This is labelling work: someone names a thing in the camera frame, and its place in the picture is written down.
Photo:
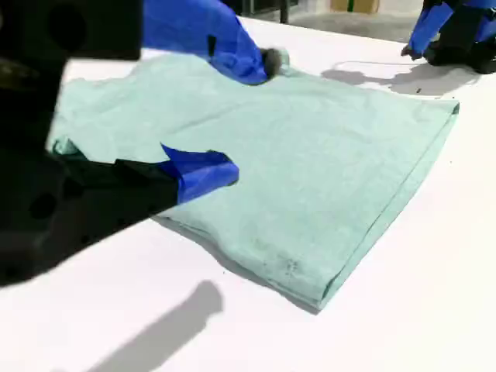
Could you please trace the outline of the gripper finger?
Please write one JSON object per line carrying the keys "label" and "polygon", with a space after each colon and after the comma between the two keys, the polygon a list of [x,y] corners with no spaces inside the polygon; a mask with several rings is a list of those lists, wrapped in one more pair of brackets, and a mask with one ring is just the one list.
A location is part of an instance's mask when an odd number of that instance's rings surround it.
{"label": "gripper finger", "polygon": [[258,47],[235,12],[221,1],[145,1],[143,46],[194,55],[246,85],[268,82],[287,61],[280,50]]}
{"label": "gripper finger", "polygon": [[68,176],[46,239],[46,265],[55,267],[123,229],[239,180],[224,153],[164,146],[165,161],[90,161],[74,143],[53,146]]}
{"label": "gripper finger", "polygon": [[403,57],[419,59],[429,43],[454,13],[454,1],[424,1],[410,39],[401,51]]}

